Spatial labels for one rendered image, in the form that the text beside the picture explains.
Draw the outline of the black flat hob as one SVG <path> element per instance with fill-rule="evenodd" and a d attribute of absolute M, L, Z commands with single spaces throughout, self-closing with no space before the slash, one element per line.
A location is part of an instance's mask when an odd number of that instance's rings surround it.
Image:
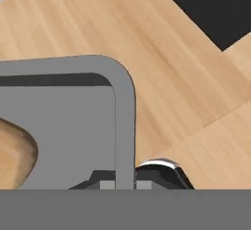
<path fill-rule="evenodd" d="M 251 31 L 251 0 L 174 0 L 222 51 Z"/>

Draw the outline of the brown rounded food item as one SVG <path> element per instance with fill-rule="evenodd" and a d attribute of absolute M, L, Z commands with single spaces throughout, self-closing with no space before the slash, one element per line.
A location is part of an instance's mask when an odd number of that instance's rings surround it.
<path fill-rule="evenodd" d="M 15 190 L 27 180 L 38 158 L 34 138 L 23 128 L 0 118 L 0 190 Z"/>

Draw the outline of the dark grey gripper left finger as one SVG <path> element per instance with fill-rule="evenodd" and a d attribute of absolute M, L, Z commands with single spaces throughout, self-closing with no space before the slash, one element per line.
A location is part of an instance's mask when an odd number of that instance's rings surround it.
<path fill-rule="evenodd" d="M 71 187 L 71 190 L 99 190 L 101 181 L 114 181 L 116 172 L 114 170 L 93 170 L 90 177 L 81 183 Z"/>

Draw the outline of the silver round object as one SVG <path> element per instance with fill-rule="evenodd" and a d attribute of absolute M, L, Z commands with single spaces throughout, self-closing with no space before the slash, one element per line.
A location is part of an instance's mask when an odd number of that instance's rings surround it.
<path fill-rule="evenodd" d="M 150 165 L 154 165 L 158 167 L 165 167 L 169 169 L 176 169 L 179 167 L 179 164 L 177 162 L 169 160 L 169 159 L 152 159 L 152 160 L 144 161 L 138 166 L 138 168 L 146 167 Z"/>

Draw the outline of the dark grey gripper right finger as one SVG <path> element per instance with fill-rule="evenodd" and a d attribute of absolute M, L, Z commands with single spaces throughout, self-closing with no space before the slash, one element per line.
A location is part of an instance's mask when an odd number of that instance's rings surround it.
<path fill-rule="evenodd" d="M 146 165 L 135 169 L 138 180 L 149 180 L 167 189 L 194 190 L 194 186 L 181 167 L 170 168 L 163 165 Z"/>

